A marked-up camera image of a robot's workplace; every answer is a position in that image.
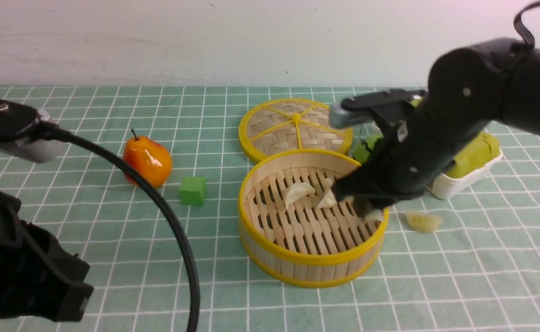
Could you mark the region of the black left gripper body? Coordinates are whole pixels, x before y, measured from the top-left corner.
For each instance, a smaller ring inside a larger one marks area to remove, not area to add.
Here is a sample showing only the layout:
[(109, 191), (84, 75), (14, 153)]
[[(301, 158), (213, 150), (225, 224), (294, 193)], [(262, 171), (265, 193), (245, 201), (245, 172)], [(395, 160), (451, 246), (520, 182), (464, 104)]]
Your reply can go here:
[(0, 192), (0, 319), (79, 322), (94, 292), (84, 281), (90, 265), (21, 220), (20, 208), (20, 199)]

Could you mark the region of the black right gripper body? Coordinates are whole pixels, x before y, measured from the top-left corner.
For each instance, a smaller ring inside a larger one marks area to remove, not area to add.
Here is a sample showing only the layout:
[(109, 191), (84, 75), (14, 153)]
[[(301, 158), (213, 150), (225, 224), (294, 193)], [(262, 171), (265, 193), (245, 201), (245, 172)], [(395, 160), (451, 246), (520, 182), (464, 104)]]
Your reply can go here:
[(482, 119), (459, 112), (413, 111), (388, 128), (367, 162), (338, 178), (332, 191), (338, 201), (365, 196), (375, 209), (419, 197), (481, 130)]

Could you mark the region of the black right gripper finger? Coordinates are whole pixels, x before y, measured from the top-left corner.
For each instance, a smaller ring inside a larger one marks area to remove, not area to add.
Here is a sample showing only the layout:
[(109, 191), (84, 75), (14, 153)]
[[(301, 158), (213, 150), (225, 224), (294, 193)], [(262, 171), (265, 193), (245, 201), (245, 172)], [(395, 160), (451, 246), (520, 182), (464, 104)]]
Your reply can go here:
[(368, 218), (368, 216), (374, 211), (374, 207), (370, 199), (365, 196), (353, 197), (352, 208), (356, 215), (361, 218)]

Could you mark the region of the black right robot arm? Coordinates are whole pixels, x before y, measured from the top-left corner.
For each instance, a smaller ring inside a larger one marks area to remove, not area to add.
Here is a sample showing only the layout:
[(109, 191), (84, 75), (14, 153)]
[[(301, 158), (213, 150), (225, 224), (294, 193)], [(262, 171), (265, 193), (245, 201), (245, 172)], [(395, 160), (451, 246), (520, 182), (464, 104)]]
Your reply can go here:
[(371, 209), (421, 196), (489, 122), (540, 136), (540, 49), (498, 38), (442, 55), (427, 90), (391, 89), (348, 97), (330, 107), (336, 129), (374, 121), (383, 138), (367, 162), (338, 178), (337, 201)]

